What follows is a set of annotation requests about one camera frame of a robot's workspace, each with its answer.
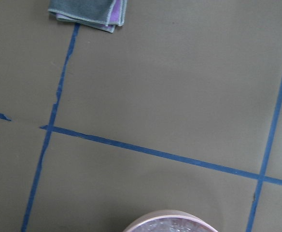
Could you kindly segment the ice cubes pile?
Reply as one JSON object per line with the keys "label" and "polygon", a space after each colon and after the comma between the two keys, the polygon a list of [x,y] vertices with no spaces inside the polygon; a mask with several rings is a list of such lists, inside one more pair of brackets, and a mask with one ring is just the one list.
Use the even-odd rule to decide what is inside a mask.
{"label": "ice cubes pile", "polygon": [[200,223],[184,218],[160,218],[148,221],[133,230],[134,232],[209,232]]}

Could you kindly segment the grey folded cloth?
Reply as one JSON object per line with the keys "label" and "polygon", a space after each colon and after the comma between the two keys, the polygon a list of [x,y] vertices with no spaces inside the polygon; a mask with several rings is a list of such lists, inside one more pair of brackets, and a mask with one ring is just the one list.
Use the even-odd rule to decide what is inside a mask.
{"label": "grey folded cloth", "polygon": [[48,12],[58,21],[113,33],[125,22],[127,0],[52,0]]}

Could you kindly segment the pink bowl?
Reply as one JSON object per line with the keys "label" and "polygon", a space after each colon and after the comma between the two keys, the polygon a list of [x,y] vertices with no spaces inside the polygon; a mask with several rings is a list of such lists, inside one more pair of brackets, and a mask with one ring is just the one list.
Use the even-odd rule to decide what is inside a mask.
{"label": "pink bowl", "polygon": [[126,232],[215,232],[214,227],[189,213],[178,210],[158,210],[145,214],[131,224]]}

